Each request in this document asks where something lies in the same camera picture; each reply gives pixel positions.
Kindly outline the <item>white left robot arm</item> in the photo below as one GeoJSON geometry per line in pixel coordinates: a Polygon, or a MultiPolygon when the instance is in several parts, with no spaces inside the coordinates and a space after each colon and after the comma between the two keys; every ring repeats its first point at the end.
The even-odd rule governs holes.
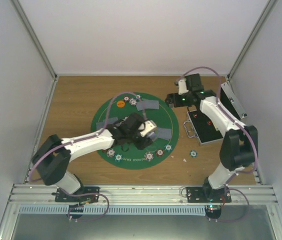
{"type": "Polygon", "coordinates": [[[155,139],[157,125],[136,112],[128,117],[105,122],[104,126],[92,133],[78,137],[59,138],[51,135],[31,159],[32,171],[37,171],[46,186],[55,185],[66,192],[73,202],[84,197],[84,186],[80,179],[69,172],[69,163],[92,152],[111,149],[124,144],[133,144],[143,150],[155,139]]]}

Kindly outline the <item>dealt blue playing card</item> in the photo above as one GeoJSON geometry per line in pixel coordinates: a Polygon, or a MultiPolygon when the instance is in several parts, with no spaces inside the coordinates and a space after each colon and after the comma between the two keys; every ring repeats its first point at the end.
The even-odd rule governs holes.
{"type": "Polygon", "coordinates": [[[146,109],[146,101],[145,100],[138,101],[137,104],[136,104],[136,109],[138,111],[145,110],[146,109]]]}

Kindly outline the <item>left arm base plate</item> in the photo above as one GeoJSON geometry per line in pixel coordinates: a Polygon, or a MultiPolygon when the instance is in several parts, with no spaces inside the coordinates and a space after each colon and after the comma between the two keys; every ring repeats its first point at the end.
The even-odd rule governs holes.
{"type": "Polygon", "coordinates": [[[54,200],[57,203],[96,203],[99,200],[100,187],[84,186],[70,195],[64,193],[60,188],[53,192],[54,200]]]}

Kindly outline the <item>red poker chip stack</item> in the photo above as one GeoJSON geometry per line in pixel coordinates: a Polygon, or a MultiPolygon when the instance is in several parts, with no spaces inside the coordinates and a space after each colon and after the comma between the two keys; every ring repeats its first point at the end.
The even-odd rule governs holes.
{"type": "Polygon", "coordinates": [[[162,157],[164,155],[165,151],[163,149],[158,149],[155,154],[157,157],[162,157]]]}

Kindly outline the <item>blue poker chip stack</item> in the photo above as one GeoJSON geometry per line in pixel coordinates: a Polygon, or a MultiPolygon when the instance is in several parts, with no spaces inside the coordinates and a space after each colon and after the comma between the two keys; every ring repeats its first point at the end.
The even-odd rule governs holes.
{"type": "Polygon", "coordinates": [[[154,158],[154,154],[152,152],[146,152],[144,155],[144,159],[148,162],[152,161],[154,158]]]}

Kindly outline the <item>green poker chip stack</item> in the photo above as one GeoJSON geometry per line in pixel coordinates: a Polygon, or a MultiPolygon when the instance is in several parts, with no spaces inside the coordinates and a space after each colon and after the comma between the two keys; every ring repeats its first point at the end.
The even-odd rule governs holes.
{"type": "Polygon", "coordinates": [[[190,156],[191,156],[192,158],[196,158],[196,157],[198,156],[198,153],[197,153],[195,150],[191,150],[191,151],[190,151],[190,156]]]}

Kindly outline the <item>blue playing card deck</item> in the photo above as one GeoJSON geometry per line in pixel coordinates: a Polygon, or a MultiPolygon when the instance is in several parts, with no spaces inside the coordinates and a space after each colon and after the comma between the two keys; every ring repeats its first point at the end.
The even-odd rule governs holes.
{"type": "Polygon", "coordinates": [[[157,135],[155,132],[151,132],[147,135],[147,137],[152,141],[154,142],[156,139],[157,139],[157,135]]]}

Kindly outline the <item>orange big blind button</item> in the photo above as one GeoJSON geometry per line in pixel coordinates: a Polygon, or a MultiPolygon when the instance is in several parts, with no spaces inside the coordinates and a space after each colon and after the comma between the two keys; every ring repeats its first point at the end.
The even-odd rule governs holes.
{"type": "Polygon", "coordinates": [[[124,100],[118,100],[118,101],[116,102],[116,106],[117,106],[118,108],[120,108],[120,109],[124,108],[125,105],[126,105],[126,102],[125,102],[124,100]]]}

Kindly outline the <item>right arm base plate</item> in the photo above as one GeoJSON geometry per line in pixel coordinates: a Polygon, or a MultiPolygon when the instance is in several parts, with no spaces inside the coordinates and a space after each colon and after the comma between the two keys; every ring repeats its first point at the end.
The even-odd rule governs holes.
{"type": "Polygon", "coordinates": [[[232,198],[224,189],[205,189],[202,186],[186,186],[180,192],[188,203],[231,203],[232,198]]]}

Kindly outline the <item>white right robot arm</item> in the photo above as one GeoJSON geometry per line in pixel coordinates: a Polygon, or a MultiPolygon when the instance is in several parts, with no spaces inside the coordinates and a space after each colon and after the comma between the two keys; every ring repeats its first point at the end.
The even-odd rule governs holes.
{"type": "Polygon", "coordinates": [[[241,122],[222,104],[220,93],[205,90],[198,73],[183,75],[176,80],[177,93],[167,95],[170,107],[195,106],[220,131],[223,141],[219,152],[220,164],[202,185],[202,196],[209,203],[226,193],[229,181],[246,167],[258,161],[258,131],[241,122]]]}

